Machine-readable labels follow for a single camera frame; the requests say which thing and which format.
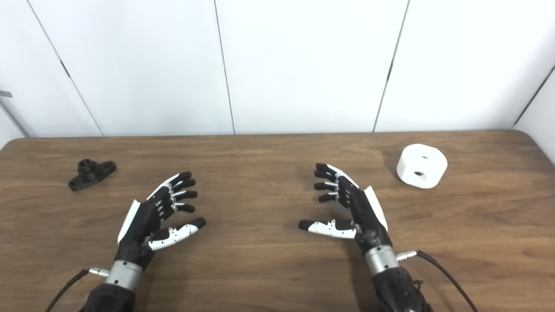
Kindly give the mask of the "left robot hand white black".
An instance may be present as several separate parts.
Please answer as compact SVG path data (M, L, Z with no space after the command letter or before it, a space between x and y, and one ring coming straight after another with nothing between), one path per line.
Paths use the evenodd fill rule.
M206 225L199 217L188 223L163 228L161 223L175 213L194 213L196 208L183 199L196 198L189 187L196 185L192 173L180 172L162 182L143 202L134 200L120 229L114 259L147 269L155 251L173 246L198 232Z

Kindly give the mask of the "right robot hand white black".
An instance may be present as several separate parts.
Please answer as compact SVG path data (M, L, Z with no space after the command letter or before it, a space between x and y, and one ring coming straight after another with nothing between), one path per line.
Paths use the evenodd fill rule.
M386 225L374 210L370 195L339 168L321 162L315 168L314 176L324 181L314 184L314 189L327 190L327 193L318 197L319 203L335 201L351 213L351 219L301 220L299 229L329 237L353 239L362 254L372 249L382 251L385 247L393 247Z

